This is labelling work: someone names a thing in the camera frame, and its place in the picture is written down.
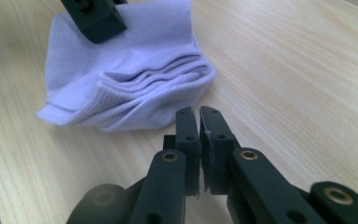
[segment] black mount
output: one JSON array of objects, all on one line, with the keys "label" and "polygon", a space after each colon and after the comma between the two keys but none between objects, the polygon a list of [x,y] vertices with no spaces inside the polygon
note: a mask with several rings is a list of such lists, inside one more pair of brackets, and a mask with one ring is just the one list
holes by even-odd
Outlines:
[{"label": "black mount", "polygon": [[62,0],[80,32],[98,44],[127,29],[116,5],[127,0]]},{"label": "black mount", "polygon": [[176,135],[165,135],[147,176],[128,189],[100,185],[76,206],[68,223],[182,224],[186,196],[205,188],[227,195],[235,224],[358,224],[358,194],[333,182],[310,193],[292,186],[258,150],[241,147],[222,114],[200,109],[200,137],[191,107],[176,113]]}]

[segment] table surface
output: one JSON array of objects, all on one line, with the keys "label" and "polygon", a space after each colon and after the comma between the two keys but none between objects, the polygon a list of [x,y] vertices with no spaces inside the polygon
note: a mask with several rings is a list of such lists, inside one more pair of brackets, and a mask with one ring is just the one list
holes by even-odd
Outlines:
[{"label": "table surface", "polygon": [[[164,134],[56,127],[44,65],[59,0],[0,1],[0,219],[63,223],[102,183],[144,177]],[[196,106],[225,116],[294,185],[358,192],[358,6],[344,0],[193,0],[193,29],[216,78]],[[186,199],[186,223],[231,223],[224,196]]]}]

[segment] brass insert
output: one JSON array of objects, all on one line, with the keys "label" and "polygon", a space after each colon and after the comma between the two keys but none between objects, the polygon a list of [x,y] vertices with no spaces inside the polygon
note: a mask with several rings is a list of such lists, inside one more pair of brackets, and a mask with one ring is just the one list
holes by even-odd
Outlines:
[{"label": "brass insert", "polygon": [[258,156],[253,151],[242,151],[241,157],[248,161],[255,161],[255,160],[257,160]]},{"label": "brass insert", "polygon": [[324,195],[331,201],[339,204],[350,205],[353,204],[353,198],[342,189],[330,187],[324,189]]},{"label": "brass insert", "polygon": [[174,152],[166,152],[162,154],[162,159],[164,161],[176,161],[178,159],[178,155]]}]

